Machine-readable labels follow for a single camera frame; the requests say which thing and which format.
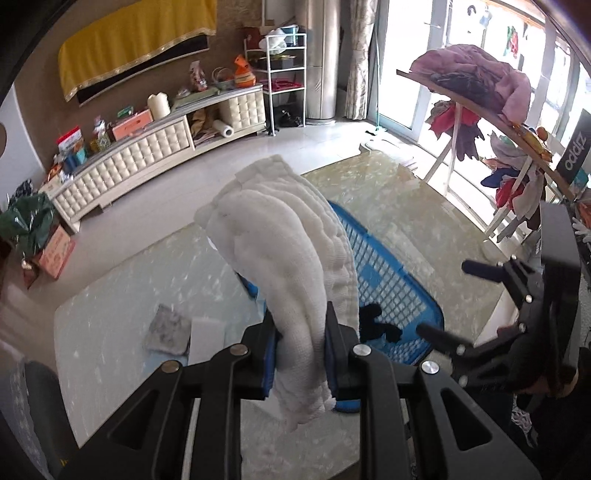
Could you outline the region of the cream tufted TV cabinet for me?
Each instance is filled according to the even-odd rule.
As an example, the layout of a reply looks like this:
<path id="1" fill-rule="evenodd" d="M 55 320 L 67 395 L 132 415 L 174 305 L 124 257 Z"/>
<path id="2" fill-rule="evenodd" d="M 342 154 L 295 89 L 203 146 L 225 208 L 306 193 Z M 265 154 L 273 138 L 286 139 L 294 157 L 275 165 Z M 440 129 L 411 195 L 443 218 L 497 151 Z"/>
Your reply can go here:
<path id="1" fill-rule="evenodd" d="M 191 134 L 189 118 L 198 110 L 215 107 L 219 120 L 235 135 L 213 136 L 200 143 Z M 153 121 L 141 132 L 115 142 L 93 156 L 56 190 L 48 194 L 61 219 L 73 232 L 93 209 L 104 208 L 160 174 L 232 141 L 266 130 L 263 87 L 229 90 L 187 103 Z"/>

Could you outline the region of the small white folded cloth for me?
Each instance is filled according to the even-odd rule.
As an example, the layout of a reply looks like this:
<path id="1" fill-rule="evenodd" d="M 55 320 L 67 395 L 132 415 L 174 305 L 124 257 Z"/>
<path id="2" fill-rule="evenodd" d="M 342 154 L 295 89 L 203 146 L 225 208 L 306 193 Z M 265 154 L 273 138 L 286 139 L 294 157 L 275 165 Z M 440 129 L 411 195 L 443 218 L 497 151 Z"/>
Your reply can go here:
<path id="1" fill-rule="evenodd" d="M 224 348 L 225 324 L 208 317 L 191 320 L 188 365 L 207 362 Z"/>

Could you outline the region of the red white box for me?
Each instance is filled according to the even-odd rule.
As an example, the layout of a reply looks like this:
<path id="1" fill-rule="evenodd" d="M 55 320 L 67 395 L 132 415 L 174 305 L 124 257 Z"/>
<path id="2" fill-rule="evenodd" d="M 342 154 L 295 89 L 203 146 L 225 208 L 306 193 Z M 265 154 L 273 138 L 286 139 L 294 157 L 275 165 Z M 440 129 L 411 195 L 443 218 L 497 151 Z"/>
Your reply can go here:
<path id="1" fill-rule="evenodd" d="M 85 142 L 82 131 L 79 126 L 76 126 L 67 133 L 61 135 L 56 140 L 58 151 L 62 155 L 67 155 L 69 152 L 77 153 L 84 149 Z"/>

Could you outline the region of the green plastic bag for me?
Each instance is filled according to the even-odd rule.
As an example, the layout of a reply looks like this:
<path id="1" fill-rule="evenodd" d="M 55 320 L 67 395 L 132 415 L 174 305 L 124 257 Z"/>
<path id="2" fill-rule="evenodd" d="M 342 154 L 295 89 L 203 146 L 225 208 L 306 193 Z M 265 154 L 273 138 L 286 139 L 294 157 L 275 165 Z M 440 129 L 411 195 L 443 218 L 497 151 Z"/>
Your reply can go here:
<path id="1" fill-rule="evenodd" d="M 59 215 L 45 193 L 20 197 L 1 214 L 1 238 L 26 260 L 39 254 L 59 226 Z"/>

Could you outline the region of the cream cylinder candle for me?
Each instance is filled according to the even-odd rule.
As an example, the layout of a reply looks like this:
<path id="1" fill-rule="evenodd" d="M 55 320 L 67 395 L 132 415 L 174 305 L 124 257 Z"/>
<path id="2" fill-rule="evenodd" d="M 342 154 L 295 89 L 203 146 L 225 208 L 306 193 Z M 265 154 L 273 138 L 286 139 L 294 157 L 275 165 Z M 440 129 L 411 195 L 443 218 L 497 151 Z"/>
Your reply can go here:
<path id="1" fill-rule="evenodd" d="M 150 94 L 147 98 L 147 107 L 154 120 L 160 120 L 171 113 L 168 96 L 164 92 Z"/>

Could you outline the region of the silver standing air conditioner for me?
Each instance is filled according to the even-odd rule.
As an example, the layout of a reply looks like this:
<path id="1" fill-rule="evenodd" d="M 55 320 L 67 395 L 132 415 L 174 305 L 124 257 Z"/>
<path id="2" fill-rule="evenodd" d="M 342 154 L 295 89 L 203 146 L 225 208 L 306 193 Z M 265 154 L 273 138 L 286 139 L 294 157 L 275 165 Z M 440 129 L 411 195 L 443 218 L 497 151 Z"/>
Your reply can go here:
<path id="1" fill-rule="evenodd" d="M 307 35 L 307 119 L 311 124 L 335 121 L 339 67 L 341 2 L 295 1 L 297 24 Z"/>

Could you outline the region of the white quilted cloth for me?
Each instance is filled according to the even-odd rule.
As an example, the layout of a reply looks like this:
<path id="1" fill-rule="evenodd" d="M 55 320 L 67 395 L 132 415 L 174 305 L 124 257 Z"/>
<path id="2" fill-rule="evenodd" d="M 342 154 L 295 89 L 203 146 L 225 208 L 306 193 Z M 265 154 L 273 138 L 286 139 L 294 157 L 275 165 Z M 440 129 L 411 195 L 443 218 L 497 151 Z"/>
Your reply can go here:
<path id="1" fill-rule="evenodd" d="M 291 430 L 334 406 L 325 374 L 325 316 L 359 326 L 346 230 L 325 196 L 280 156 L 235 174 L 194 221 L 235 272 L 259 288 L 280 333 L 273 392 Z"/>

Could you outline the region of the yellow cloth covered television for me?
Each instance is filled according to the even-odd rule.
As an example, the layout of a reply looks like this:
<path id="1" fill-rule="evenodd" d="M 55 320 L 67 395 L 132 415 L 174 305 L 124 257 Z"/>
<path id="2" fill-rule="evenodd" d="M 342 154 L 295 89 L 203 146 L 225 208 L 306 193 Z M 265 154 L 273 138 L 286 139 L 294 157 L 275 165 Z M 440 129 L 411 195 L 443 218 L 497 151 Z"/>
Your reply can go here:
<path id="1" fill-rule="evenodd" d="M 138 1 L 120 8 L 60 46 L 58 70 L 64 100 L 188 39 L 213 36 L 216 26 L 215 1 Z"/>

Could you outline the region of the white metal shelf rack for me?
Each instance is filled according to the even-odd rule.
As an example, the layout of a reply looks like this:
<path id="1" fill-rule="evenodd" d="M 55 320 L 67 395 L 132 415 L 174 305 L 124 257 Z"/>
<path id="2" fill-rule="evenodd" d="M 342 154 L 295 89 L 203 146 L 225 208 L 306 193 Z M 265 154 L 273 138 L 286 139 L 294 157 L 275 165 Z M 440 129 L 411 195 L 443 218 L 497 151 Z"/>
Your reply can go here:
<path id="1" fill-rule="evenodd" d="M 307 125 L 308 35 L 297 25 L 246 32 L 245 59 L 263 86 L 267 131 Z"/>

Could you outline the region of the pink cloth on rack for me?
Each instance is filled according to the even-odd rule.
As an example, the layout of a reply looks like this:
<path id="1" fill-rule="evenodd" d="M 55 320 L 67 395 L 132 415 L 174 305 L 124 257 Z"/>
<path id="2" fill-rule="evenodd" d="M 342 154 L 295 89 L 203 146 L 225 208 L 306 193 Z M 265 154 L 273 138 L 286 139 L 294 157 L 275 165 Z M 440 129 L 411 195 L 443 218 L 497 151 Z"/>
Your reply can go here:
<path id="1" fill-rule="evenodd" d="M 526 74 L 471 44 L 457 44 L 429 50 L 413 61 L 410 71 L 439 77 L 469 74 L 502 105 L 500 113 L 510 123 L 521 124 L 528 116 L 531 84 Z"/>

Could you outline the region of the pink flat box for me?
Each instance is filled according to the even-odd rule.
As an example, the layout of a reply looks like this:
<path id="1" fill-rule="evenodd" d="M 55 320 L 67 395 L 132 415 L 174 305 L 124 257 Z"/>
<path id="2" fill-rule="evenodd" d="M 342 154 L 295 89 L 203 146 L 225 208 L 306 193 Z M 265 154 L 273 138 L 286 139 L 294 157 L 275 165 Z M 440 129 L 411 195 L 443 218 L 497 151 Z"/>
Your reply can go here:
<path id="1" fill-rule="evenodd" d="M 150 110 L 145 109 L 116 123 L 111 129 L 112 136 L 115 141 L 122 140 L 141 131 L 152 121 L 153 118 Z"/>

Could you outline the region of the orange cardboard box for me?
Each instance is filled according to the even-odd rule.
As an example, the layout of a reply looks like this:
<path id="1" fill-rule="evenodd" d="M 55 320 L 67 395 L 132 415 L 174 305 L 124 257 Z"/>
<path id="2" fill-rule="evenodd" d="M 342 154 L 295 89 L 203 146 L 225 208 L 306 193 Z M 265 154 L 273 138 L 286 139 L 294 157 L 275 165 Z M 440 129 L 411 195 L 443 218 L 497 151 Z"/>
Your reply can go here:
<path id="1" fill-rule="evenodd" d="M 35 257 L 35 264 L 53 280 L 63 272 L 75 242 L 62 226 L 58 226 L 48 240 L 45 248 Z"/>

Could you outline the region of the grey rough cloth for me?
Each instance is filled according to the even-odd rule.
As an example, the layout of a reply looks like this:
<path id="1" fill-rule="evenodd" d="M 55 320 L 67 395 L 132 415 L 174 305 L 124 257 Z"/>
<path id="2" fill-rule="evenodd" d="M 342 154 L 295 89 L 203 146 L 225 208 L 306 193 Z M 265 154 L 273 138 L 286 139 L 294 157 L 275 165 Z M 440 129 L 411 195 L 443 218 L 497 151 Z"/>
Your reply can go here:
<path id="1" fill-rule="evenodd" d="M 187 352 L 191 320 L 171 308 L 159 304 L 143 340 L 150 351 L 182 356 Z"/>

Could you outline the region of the white paper towel roll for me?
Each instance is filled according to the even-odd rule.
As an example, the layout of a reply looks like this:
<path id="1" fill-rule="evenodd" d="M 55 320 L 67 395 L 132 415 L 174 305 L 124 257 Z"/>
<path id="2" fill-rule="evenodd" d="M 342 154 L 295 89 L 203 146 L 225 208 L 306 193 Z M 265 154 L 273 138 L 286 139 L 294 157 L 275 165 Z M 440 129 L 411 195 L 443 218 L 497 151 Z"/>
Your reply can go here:
<path id="1" fill-rule="evenodd" d="M 221 135 L 222 138 L 230 138 L 235 135 L 235 129 L 221 120 L 214 120 L 212 128 L 214 128 L 215 132 Z"/>

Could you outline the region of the orange detergent bottle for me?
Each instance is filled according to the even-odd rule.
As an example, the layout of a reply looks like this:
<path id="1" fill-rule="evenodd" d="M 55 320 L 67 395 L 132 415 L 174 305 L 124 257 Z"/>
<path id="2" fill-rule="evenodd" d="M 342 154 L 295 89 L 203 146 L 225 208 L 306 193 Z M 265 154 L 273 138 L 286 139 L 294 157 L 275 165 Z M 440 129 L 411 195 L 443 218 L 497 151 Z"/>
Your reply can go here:
<path id="1" fill-rule="evenodd" d="M 235 87 L 249 88 L 256 85 L 256 75 L 252 73 L 252 67 L 242 55 L 235 57 Z"/>

